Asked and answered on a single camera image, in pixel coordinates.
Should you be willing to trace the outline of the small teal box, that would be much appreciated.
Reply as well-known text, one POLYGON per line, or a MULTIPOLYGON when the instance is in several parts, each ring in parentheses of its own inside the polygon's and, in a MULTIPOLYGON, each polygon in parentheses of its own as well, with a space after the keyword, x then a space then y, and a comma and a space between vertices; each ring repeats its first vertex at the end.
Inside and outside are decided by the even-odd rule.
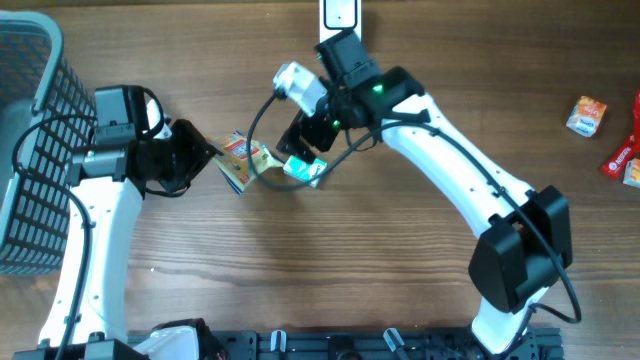
POLYGON ((308 164, 296 156, 290 156, 283 166, 283 171, 289 177, 306 182, 321 174, 326 168, 327 163, 318 158, 308 164))

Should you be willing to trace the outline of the blue yellow snack bag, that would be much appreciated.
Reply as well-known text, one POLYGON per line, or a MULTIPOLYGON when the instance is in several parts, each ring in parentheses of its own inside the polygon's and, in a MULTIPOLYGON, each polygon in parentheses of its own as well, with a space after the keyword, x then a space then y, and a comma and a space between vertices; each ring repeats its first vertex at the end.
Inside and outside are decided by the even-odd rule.
POLYGON ((256 173, 262 174, 268 169, 284 166, 266 145, 252 140, 247 146, 246 137, 240 132, 209 137, 208 141, 220 152, 213 157, 213 162, 236 194, 244 192, 256 178, 256 173))

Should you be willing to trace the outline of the small orange box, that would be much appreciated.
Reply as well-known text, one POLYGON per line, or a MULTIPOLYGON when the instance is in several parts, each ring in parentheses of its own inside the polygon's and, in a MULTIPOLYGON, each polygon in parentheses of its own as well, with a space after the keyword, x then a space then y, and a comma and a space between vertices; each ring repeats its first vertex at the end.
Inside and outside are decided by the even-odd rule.
POLYGON ((626 163, 622 183, 624 185, 628 185, 636 188, 640 187, 640 159, 639 158, 631 159, 626 163))
POLYGON ((584 137, 592 137, 598 130, 607 105, 588 96, 581 96, 574 106, 566 126, 584 137))

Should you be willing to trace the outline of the red chocolate wafer bar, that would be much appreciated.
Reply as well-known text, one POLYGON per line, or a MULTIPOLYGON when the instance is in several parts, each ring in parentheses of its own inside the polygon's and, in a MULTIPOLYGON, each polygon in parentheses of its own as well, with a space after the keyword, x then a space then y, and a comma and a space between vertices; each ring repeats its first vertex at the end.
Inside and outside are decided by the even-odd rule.
POLYGON ((617 179, 627 162, 639 151, 639 101, 636 92, 632 108, 633 131, 625 138, 616 152, 600 167, 600 172, 611 179, 617 179))

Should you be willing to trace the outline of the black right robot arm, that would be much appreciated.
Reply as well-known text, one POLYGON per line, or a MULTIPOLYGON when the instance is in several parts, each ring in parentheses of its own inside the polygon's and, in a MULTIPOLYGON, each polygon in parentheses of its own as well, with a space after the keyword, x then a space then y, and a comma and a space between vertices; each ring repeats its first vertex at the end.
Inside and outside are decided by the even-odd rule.
POLYGON ((406 69, 382 70, 355 32, 325 39, 316 52, 325 77, 295 62, 274 76, 275 95, 299 108, 278 149, 312 162, 338 134, 364 128, 416 166, 476 237, 468 272, 481 305, 471 331, 488 353, 507 355, 546 291, 568 280, 567 199, 551 186, 536 190, 494 163, 406 69))

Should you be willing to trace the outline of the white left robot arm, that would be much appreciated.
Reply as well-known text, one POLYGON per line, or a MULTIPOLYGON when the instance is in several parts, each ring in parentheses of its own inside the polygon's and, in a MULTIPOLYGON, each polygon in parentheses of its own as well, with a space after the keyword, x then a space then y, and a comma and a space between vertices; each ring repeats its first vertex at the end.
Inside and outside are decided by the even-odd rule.
POLYGON ((100 88, 91 108, 42 114, 2 140, 12 170, 1 269, 60 274, 37 345, 22 357, 131 357, 126 277, 148 183, 182 195, 214 148, 189 121, 167 123, 155 94, 137 85, 100 88))

